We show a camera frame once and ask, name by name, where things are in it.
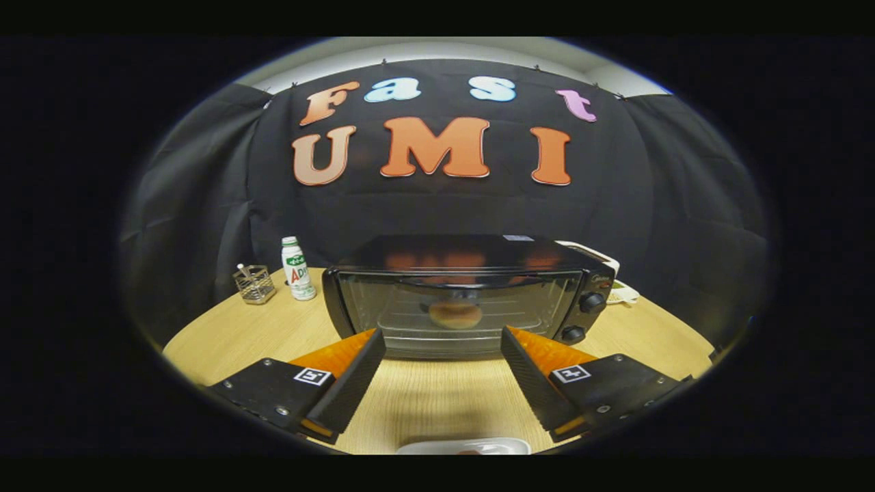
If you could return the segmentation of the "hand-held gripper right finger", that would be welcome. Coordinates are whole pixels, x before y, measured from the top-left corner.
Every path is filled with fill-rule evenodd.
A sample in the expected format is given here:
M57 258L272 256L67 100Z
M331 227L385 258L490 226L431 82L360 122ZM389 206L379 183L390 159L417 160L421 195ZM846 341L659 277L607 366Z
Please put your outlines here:
M510 326L501 330L500 352L555 443L618 432L694 382L691 374L673 378L630 355L597 357Z

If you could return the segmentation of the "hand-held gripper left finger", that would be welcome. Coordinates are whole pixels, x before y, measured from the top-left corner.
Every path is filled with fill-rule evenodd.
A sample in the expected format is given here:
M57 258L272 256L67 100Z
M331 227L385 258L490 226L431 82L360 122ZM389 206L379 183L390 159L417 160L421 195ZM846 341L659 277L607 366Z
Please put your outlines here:
M334 444L385 354L383 331L376 328L291 361L262 358L208 388L284 432Z

